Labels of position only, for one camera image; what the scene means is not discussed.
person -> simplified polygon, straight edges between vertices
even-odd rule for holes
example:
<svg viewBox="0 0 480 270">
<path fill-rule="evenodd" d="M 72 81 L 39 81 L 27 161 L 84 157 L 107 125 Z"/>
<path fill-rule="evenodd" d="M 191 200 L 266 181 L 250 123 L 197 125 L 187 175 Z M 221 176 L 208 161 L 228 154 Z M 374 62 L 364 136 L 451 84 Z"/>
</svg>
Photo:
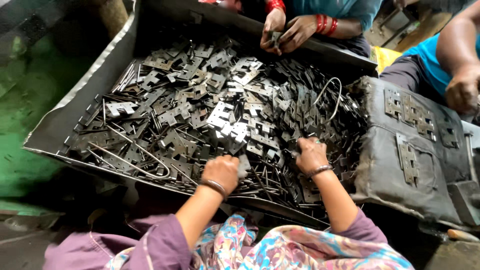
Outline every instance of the person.
<svg viewBox="0 0 480 270">
<path fill-rule="evenodd" d="M 239 160 L 225 155 L 207 162 L 202 184 L 175 215 L 143 221 L 148 226 L 139 241 L 75 233 L 47 248 L 43 269 L 413 269 L 326 170 L 326 145 L 315 137 L 300 138 L 298 144 L 297 165 L 312 174 L 334 234 L 280 226 L 254 245 L 258 229 L 239 214 L 205 229 L 238 184 Z"/>
<path fill-rule="evenodd" d="M 455 16 L 435 36 L 410 48 L 380 79 L 447 105 L 460 115 L 478 111 L 480 1 Z"/>
<path fill-rule="evenodd" d="M 277 55 L 289 53 L 313 36 L 360 56 L 370 56 L 363 36 L 382 0 L 226 0 L 220 5 L 265 22 L 260 47 Z M 269 32 L 286 32 L 273 48 Z"/>
</svg>

purple sleeve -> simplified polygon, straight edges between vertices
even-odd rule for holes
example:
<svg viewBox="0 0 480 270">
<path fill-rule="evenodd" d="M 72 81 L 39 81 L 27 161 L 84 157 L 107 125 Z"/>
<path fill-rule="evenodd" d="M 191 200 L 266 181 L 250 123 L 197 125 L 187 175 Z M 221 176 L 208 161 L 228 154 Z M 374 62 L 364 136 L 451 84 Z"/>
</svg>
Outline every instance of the purple sleeve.
<svg viewBox="0 0 480 270">
<path fill-rule="evenodd" d="M 123 270 L 187 270 L 192 253 L 180 223 L 171 214 L 154 224 L 140 239 Z"/>
<path fill-rule="evenodd" d="M 359 212 L 347 230 L 336 233 L 360 241 L 387 243 L 384 233 L 359 208 Z"/>
</svg>

bracelet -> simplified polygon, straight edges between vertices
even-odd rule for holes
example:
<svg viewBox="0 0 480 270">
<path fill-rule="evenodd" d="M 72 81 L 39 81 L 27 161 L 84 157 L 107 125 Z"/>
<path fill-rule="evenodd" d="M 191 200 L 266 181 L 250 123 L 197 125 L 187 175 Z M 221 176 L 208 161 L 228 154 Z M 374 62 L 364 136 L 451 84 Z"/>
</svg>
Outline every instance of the bracelet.
<svg viewBox="0 0 480 270">
<path fill-rule="evenodd" d="M 327 27 L 327 15 L 316 14 L 315 16 L 317 17 L 317 31 L 315 32 L 320 34 L 325 30 L 325 27 Z"/>
<path fill-rule="evenodd" d="M 282 0 L 269 0 L 269 2 L 265 4 L 265 11 L 267 14 L 272 12 L 274 9 L 281 9 L 283 10 L 283 13 L 287 13 L 285 4 Z"/>
<path fill-rule="evenodd" d="M 307 178 L 310 178 L 310 177 L 313 177 L 314 175 L 317 175 L 321 172 L 324 172 L 324 171 L 328 171 L 328 170 L 333 170 L 333 166 L 328 164 L 328 165 L 322 165 L 320 167 L 318 167 L 317 169 L 315 170 L 311 170 L 309 171 L 308 173 L 306 173 L 305 175 L 307 176 Z"/>
<path fill-rule="evenodd" d="M 333 32 L 335 32 L 336 26 L 338 25 L 338 20 L 336 18 L 332 18 L 332 26 L 330 27 L 330 30 L 328 33 L 325 34 L 325 36 L 329 37 Z"/>
<path fill-rule="evenodd" d="M 227 200 L 227 197 L 228 197 L 227 191 L 219 183 L 217 183 L 213 180 L 203 180 L 202 179 L 200 181 L 200 184 L 201 185 L 206 185 L 206 186 L 212 188 L 213 190 L 217 191 L 218 193 L 220 193 L 223 196 L 224 201 Z"/>
</svg>

teal clothing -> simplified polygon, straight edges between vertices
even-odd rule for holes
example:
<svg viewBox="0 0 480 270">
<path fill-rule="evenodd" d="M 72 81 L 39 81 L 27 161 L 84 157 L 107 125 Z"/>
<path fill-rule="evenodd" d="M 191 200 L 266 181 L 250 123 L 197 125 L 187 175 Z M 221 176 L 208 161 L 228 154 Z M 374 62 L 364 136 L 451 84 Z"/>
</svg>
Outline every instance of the teal clothing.
<svg viewBox="0 0 480 270">
<path fill-rule="evenodd" d="M 428 83 L 437 90 L 440 95 L 444 95 L 445 89 L 452 80 L 452 76 L 441 69 L 436 57 L 438 35 L 421 42 L 416 47 L 410 48 L 403 55 L 418 54 L 423 61 L 425 75 Z M 480 35 L 477 35 L 477 55 L 480 58 Z"/>
<path fill-rule="evenodd" d="M 286 0 L 294 16 L 326 14 L 337 19 L 354 18 L 365 32 L 371 26 L 382 0 Z"/>
</svg>

red bangle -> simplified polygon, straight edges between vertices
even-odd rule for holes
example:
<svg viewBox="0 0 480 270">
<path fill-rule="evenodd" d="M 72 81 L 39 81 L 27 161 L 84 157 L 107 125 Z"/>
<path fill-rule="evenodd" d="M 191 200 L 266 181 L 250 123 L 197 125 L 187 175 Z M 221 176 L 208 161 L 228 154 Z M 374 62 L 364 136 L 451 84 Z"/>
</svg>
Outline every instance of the red bangle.
<svg viewBox="0 0 480 270">
<path fill-rule="evenodd" d="M 315 15 L 317 17 L 317 31 L 316 33 L 322 33 L 323 30 L 325 30 L 325 27 L 327 27 L 327 16 L 323 14 L 317 14 Z"/>
<path fill-rule="evenodd" d="M 338 25 L 338 20 L 336 18 L 332 18 L 332 26 L 330 27 L 330 30 L 328 33 L 325 34 L 325 36 L 329 37 L 333 32 L 335 32 L 336 26 Z"/>
<path fill-rule="evenodd" d="M 285 9 L 285 4 L 282 0 L 269 0 L 268 3 L 265 4 L 265 11 L 270 13 L 274 9 L 281 9 L 283 13 L 287 13 Z"/>
</svg>

